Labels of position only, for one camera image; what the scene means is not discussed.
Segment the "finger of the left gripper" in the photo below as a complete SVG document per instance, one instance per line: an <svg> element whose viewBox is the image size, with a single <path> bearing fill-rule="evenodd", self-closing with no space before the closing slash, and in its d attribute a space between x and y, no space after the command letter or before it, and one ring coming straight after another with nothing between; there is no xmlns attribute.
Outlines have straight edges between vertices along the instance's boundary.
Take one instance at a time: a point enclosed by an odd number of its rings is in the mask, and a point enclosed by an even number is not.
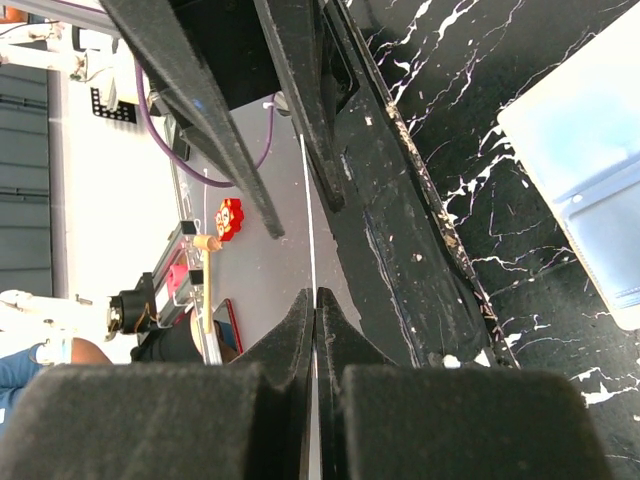
<svg viewBox="0 0 640 480"><path fill-rule="evenodd" d="M254 204L269 235L285 230L241 139L209 67L197 58L168 1L104 1L103 8L130 48L166 83L163 98L193 124L203 138L200 150Z"/></svg>
<svg viewBox="0 0 640 480"><path fill-rule="evenodd" d="M304 136L312 166L333 212L345 204L330 111L335 82L318 1L256 1L263 33L296 131Z"/></svg>

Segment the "beige leather card holder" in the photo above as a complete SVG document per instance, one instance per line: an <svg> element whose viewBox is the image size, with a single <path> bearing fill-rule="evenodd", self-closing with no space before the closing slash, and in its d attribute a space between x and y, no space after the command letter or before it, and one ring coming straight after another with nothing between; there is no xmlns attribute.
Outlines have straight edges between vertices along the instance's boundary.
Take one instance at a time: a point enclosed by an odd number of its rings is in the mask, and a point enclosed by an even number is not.
<svg viewBox="0 0 640 480"><path fill-rule="evenodd" d="M639 8L498 114L617 326L639 327Z"/></svg>

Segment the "blue plastic card sleeves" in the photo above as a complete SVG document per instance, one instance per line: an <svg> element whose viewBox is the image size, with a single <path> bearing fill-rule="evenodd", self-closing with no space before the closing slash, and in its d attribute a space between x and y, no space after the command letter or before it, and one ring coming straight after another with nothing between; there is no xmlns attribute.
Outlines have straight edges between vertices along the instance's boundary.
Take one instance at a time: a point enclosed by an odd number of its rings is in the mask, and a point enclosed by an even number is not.
<svg viewBox="0 0 640 480"><path fill-rule="evenodd" d="M615 309L639 301L639 98L548 101L520 149L567 238Z"/></svg>

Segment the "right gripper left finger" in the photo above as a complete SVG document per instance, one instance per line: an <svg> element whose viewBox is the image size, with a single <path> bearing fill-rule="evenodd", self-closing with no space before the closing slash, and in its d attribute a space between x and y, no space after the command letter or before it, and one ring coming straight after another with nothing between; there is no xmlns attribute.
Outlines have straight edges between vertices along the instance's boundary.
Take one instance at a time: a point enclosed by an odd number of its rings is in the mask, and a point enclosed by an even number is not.
<svg viewBox="0 0 640 480"><path fill-rule="evenodd" d="M304 479L314 301L234 362L50 368L1 441L5 479Z"/></svg>

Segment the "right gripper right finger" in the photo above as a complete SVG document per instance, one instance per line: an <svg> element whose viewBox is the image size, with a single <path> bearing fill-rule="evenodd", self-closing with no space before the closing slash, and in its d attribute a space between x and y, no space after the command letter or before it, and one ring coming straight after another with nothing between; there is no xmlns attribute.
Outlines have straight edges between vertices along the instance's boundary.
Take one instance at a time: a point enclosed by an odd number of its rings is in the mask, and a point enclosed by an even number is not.
<svg viewBox="0 0 640 480"><path fill-rule="evenodd" d="M396 365L317 294L326 479L608 479L596 430L564 378L509 368Z"/></svg>

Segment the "white diamond card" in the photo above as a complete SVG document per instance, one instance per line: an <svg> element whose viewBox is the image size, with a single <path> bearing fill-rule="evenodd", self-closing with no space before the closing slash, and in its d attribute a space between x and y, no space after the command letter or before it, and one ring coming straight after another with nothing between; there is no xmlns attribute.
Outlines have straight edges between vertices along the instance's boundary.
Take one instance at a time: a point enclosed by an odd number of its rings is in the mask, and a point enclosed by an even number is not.
<svg viewBox="0 0 640 480"><path fill-rule="evenodd" d="M299 134L301 157L303 164L306 213L308 226L308 244L309 244L309 260L310 260L310 285L312 290L312 307L317 306L317 272L316 272L316 254L315 254L315 235L313 207L311 198L311 173L308 160L308 151L305 138L302 133ZM318 408L318 368L317 368L317 349L315 333L312 333L312 349L311 349L311 412L310 412L310 446L309 446L309 478L321 479L321 451L320 451L320 430L319 430L319 408Z"/></svg>

